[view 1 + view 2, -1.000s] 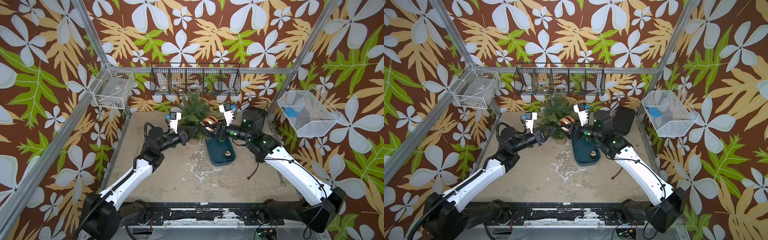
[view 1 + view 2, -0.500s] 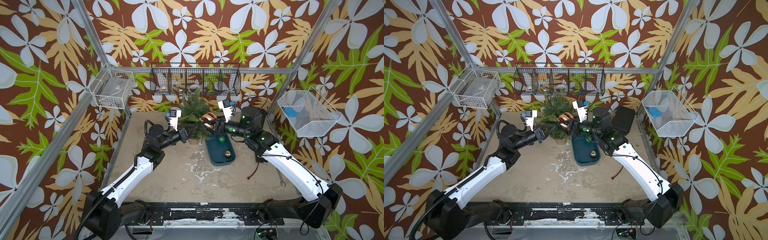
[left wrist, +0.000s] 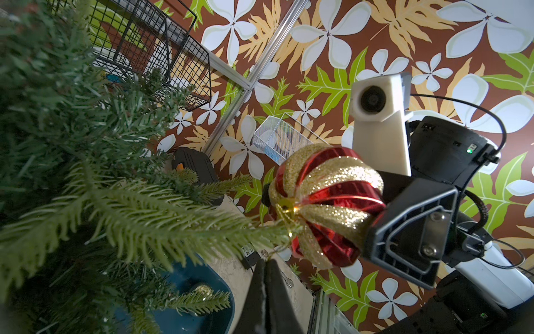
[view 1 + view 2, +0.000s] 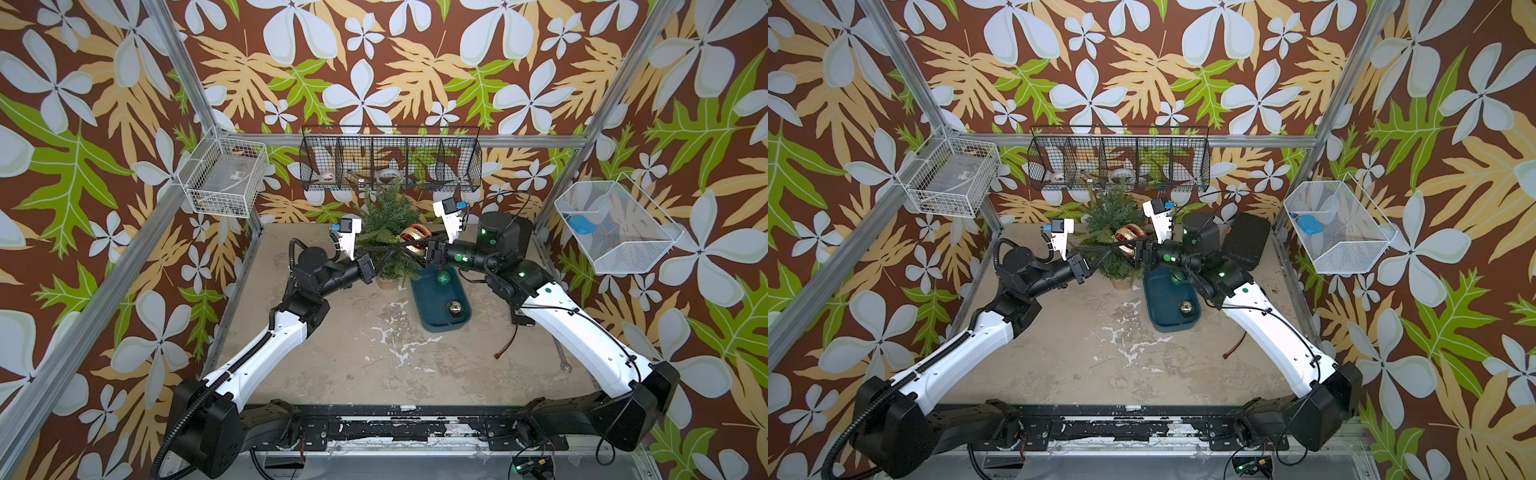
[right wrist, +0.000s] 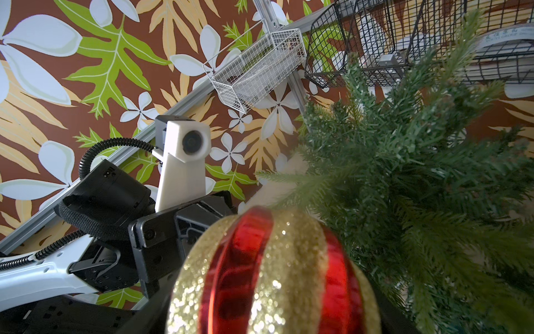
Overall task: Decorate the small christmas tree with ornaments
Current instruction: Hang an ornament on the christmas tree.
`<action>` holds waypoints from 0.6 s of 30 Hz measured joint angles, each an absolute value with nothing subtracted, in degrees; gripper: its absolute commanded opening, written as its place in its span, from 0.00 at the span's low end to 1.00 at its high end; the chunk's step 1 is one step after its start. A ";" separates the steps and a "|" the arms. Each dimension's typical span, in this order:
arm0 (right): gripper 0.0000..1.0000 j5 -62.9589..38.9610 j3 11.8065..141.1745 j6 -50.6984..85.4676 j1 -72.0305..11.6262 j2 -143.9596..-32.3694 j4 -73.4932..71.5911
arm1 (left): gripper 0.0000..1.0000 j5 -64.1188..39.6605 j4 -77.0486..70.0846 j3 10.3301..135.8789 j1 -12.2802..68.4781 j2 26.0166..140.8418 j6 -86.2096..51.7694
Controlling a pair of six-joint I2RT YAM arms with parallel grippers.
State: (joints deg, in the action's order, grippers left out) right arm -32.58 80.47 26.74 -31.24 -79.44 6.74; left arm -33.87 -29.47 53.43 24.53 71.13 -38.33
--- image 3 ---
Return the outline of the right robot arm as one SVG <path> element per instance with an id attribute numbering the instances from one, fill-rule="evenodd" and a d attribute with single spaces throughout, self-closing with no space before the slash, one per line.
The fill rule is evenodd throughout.
<path id="1" fill-rule="evenodd" d="M 460 212 L 467 185 L 499 161 L 484 137 L 427 116 L 410 139 L 411 176 L 383 172 L 385 210 L 367 232 L 363 256 L 435 296 L 388 333 L 529 333 L 533 282 L 511 264 L 480 218 Z"/>

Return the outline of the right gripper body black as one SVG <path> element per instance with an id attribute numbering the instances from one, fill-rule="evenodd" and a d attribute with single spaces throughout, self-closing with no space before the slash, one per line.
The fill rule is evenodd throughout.
<path id="1" fill-rule="evenodd" d="M 412 122 L 410 130 L 410 177 L 453 185 L 458 190 L 442 261 L 454 267 L 483 257 L 490 238 L 484 230 L 489 210 L 467 187 L 483 167 L 499 163 L 499 149 L 485 137 L 442 118 L 427 116 Z"/>

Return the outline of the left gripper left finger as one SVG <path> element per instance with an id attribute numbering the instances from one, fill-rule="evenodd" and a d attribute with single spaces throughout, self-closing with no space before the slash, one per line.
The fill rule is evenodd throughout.
<path id="1" fill-rule="evenodd" d="M 258 261 L 234 333 L 268 333 L 266 262 Z"/>

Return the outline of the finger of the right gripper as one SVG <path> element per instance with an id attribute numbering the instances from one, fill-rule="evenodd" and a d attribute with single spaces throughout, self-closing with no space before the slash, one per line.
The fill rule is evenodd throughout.
<path id="1" fill-rule="evenodd" d="M 381 173 L 385 209 L 372 221 L 362 257 L 432 289 L 444 256 L 458 190 L 453 185 Z"/>

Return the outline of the gold ball ornament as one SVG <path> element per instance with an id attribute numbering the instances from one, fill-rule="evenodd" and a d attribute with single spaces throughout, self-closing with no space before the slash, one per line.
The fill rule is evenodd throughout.
<path id="1" fill-rule="evenodd" d="M 197 283 L 195 284 L 189 291 L 190 293 L 193 293 L 196 296 L 200 296 L 203 301 L 207 300 L 208 298 L 212 297 L 214 295 L 214 290 L 210 286 L 208 286 L 205 283 Z"/>

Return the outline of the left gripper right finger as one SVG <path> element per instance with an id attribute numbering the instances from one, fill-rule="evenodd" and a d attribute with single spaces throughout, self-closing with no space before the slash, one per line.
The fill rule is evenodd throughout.
<path id="1" fill-rule="evenodd" d="M 295 316 L 285 282 L 275 260 L 266 264 L 266 293 L 268 333 L 303 333 Z"/>

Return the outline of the red gold striped ornament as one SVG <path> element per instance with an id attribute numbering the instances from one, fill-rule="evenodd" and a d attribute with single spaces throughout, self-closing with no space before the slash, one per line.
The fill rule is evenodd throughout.
<path id="1" fill-rule="evenodd" d="M 317 269 L 350 267 L 367 231 L 384 209 L 384 181 L 349 148 L 312 144 L 293 153 L 264 189 L 271 215 L 297 232 L 296 257 Z"/>

